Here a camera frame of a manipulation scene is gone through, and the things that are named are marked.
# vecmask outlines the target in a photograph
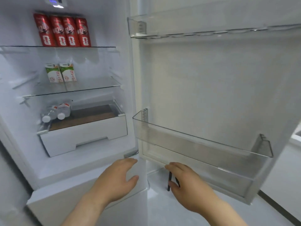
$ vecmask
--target transparent door bin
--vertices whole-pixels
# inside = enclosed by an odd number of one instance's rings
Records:
[[[76,82],[38,83],[33,87],[31,94],[24,95],[23,97],[29,98],[41,95],[83,91],[90,89],[103,89],[116,86],[121,86],[121,84],[111,76],[81,79],[77,80]]]
[[[69,117],[42,123],[38,135],[49,156],[57,156],[78,145],[126,136],[126,116],[115,101],[73,106]]]
[[[160,39],[225,33],[282,31],[301,27],[301,24],[277,25],[277,21],[273,22],[271,20],[267,20],[269,22],[267,26],[255,25],[254,22],[245,20],[245,16],[236,17],[229,22],[225,22],[224,13],[226,8],[231,11],[231,5],[226,7],[221,2],[216,2],[216,5],[214,3],[200,4],[175,10],[131,16],[128,18],[129,34],[132,38]]]
[[[138,139],[250,180],[273,158],[270,142],[263,134],[247,151],[148,123],[147,110],[137,113],[133,121]]]

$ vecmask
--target crisper drawer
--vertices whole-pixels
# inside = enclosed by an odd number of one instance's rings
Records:
[[[245,203],[253,199],[252,186],[273,158],[270,143],[262,134],[252,150],[246,151],[150,124],[147,110],[133,119],[135,135],[142,140],[142,157],[163,164],[184,163],[214,189]]]
[[[70,117],[41,127],[38,134],[49,156],[70,152],[78,145],[103,138],[126,136],[126,115],[114,101],[103,104],[106,105],[73,110]]]
[[[138,155],[132,158],[138,159],[138,162],[127,172],[126,179],[129,180],[134,175],[139,175],[137,185],[128,195],[121,200],[112,202],[106,209],[111,209],[111,206],[115,206],[133,195],[135,196],[135,194],[147,188],[146,162],[141,158],[139,159]],[[43,226],[59,226],[75,207],[82,195],[90,190],[98,176],[110,165],[108,164],[104,167],[40,188],[32,193],[27,205]],[[104,225],[114,225],[111,222],[116,220],[106,222],[108,218],[105,213],[102,218],[103,220],[100,222],[105,222]]]

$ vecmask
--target right hand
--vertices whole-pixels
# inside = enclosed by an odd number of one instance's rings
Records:
[[[213,189],[190,167],[182,163],[171,162],[165,168],[179,180],[180,188],[172,181],[169,181],[168,184],[175,198],[186,209],[205,215],[220,202]]]

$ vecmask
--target freezer door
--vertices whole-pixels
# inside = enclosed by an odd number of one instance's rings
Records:
[[[250,204],[301,119],[301,2],[152,1],[128,18],[139,154]]]
[[[82,195],[89,191],[98,176],[108,166],[110,165],[36,190],[32,193],[27,205],[43,226],[60,226]],[[140,226],[147,224],[147,196],[146,192],[142,191],[147,188],[145,160],[141,158],[138,160],[127,173],[127,179],[134,175],[139,175],[136,187],[121,200],[109,204],[103,212],[99,224],[106,226],[118,225],[115,224],[116,220],[126,222],[125,225]],[[136,204],[136,207],[129,208],[129,206]],[[143,224],[134,220],[139,218],[140,215],[141,220],[145,220]]]

